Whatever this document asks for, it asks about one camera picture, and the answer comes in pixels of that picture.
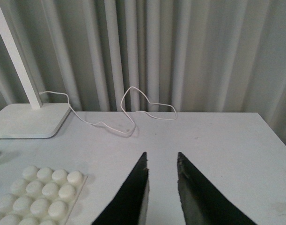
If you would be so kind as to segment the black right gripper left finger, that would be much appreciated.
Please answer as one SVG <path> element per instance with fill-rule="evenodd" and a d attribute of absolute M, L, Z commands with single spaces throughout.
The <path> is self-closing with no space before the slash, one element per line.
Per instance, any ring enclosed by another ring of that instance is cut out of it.
<path fill-rule="evenodd" d="M 119 191 L 92 223 L 94 225 L 144 225 L 149 198 L 147 153 L 143 152 Z"/>

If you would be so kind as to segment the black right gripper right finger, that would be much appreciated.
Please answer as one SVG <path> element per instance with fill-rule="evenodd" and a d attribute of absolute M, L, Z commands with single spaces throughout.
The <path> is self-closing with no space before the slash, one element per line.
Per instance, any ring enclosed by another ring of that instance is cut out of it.
<path fill-rule="evenodd" d="M 254 225 L 182 153 L 177 157 L 178 192 L 187 225 Z"/>

